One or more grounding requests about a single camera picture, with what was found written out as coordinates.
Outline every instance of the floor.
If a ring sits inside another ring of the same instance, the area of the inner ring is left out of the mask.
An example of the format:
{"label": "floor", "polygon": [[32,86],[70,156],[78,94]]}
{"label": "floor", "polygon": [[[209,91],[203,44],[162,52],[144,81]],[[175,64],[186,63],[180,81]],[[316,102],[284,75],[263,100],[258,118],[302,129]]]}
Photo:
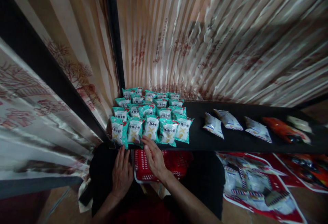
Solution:
{"label": "floor", "polygon": [[[309,224],[328,223],[328,194],[314,193],[305,188],[291,188],[290,191]],[[90,211],[79,213],[77,198],[76,189],[68,186],[53,189],[37,224],[90,223]],[[242,209],[226,200],[223,202],[222,222],[224,224],[278,223],[271,218]]]}

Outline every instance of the black pants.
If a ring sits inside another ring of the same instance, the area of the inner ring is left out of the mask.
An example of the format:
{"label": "black pants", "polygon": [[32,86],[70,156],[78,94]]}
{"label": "black pants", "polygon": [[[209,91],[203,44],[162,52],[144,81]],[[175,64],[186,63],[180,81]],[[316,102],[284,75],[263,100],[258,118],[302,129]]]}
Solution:
{"label": "black pants", "polygon": [[[112,190],[112,171],[116,155],[117,150],[110,150],[105,144],[101,144],[91,161],[92,216],[96,214]],[[223,186],[226,182],[223,166],[214,152],[193,152],[193,156],[194,160],[181,183],[221,219]],[[145,197],[141,187],[133,180],[130,190],[120,204],[127,209],[129,205]],[[163,201],[177,218],[186,223],[182,211],[172,196],[166,196]]]}

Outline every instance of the satin curtain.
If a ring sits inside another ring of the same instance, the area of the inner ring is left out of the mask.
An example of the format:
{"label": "satin curtain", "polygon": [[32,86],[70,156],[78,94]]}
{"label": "satin curtain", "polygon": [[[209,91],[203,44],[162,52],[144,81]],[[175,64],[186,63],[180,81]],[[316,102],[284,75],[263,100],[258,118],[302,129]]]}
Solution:
{"label": "satin curtain", "polygon": [[117,0],[126,87],[292,107],[328,92],[327,0]]}
{"label": "satin curtain", "polygon": [[[105,129],[118,97],[104,0],[15,0]],[[101,140],[0,41],[0,179],[88,179]]]}

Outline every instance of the red basket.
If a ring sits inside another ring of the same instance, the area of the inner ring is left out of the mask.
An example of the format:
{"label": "red basket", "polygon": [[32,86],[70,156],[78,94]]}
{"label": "red basket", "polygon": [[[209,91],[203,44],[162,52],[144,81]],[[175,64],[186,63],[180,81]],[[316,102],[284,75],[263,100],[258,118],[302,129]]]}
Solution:
{"label": "red basket", "polygon": [[[180,180],[187,172],[189,163],[192,161],[192,154],[188,151],[162,151],[164,163],[168,170]],[[137,182],[159,180],[148,168],[148,162],[144,150],[134,150],[134,171]]]}

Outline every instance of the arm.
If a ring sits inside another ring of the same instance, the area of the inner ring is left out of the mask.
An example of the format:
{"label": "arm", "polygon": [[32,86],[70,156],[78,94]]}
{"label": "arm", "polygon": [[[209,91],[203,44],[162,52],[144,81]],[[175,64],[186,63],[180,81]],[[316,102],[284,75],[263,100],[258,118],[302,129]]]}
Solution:
{"label": "arm", "polygon": [[145,144],[144,150],[151,172],[163,183],[171,193],[179,207],[191,223],[221,223],[221,221],[187,188],[185,188],[174,175],[167,170],[163,154],[158,146],[146,136],[141,141]]}
{"label": "arm", "polygon": [[123,145],[116,156],[115,166],[113,169],[113,189],[107,196],[105,202],[102,204],[96,215],[92,218],[91,223],[109,223],[113,220],[117,205],[128,192],[132,181],[133,171],[129,163],[130,150],[125,152]]}

